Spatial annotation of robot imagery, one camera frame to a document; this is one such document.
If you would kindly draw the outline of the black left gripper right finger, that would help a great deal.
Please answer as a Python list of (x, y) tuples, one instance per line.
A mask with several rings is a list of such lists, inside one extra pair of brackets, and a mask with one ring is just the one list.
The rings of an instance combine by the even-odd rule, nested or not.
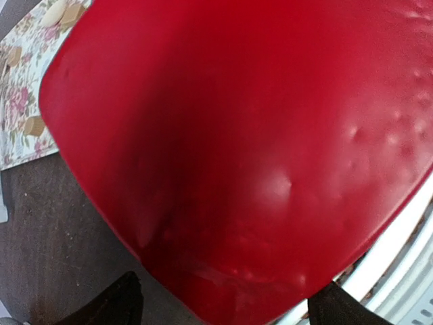
[(369, 311), (335, 282), (308, 299), (311, 325), (392, 325)]

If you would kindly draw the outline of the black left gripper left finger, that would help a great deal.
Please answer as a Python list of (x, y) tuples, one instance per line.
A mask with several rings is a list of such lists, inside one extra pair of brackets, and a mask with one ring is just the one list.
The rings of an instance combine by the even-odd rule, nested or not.
[(84, 307), (56, 322), (56, 324), (140, 325), (142, 315), (141, 283), (137, 274), (129, 271)]

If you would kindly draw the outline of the red tin lid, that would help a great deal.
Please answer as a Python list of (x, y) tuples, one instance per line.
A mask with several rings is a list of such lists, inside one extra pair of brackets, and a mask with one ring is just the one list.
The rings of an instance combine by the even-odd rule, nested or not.
[(432, 2), (94, 1), (39, 108), (157, 281), (208, 324), (266, 324), (432, 172)]

